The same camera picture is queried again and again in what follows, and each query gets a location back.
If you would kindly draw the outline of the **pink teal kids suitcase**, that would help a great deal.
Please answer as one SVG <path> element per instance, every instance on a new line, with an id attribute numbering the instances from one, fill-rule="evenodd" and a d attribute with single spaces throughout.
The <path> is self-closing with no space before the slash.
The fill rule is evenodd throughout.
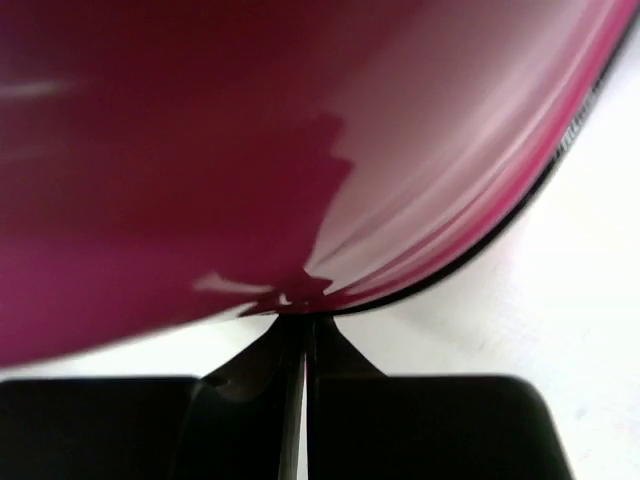
<path id="1" fill-rule="evenodd" d="M 635 1 L 5 1 L 1 364 L 347 313 L 489 244 Z"/>

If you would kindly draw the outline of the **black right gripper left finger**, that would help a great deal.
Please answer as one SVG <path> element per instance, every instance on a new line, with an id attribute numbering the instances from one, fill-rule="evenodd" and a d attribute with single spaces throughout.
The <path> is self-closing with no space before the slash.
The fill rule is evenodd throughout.
<path id="1" fill-rule="evenodd" d="M 306 327 L 279 316 L 199 379 L 174 461 L 176 479 L 295 479 Z"/>

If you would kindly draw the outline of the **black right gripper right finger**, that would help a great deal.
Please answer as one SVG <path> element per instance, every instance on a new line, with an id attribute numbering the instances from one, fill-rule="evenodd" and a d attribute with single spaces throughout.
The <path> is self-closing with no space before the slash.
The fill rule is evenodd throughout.
<path id="1" fill-rule="evenodd" d="M 329 317 L 307 336 L 307 453 L 311 479 L 395 479 L 392 379 Z"/>

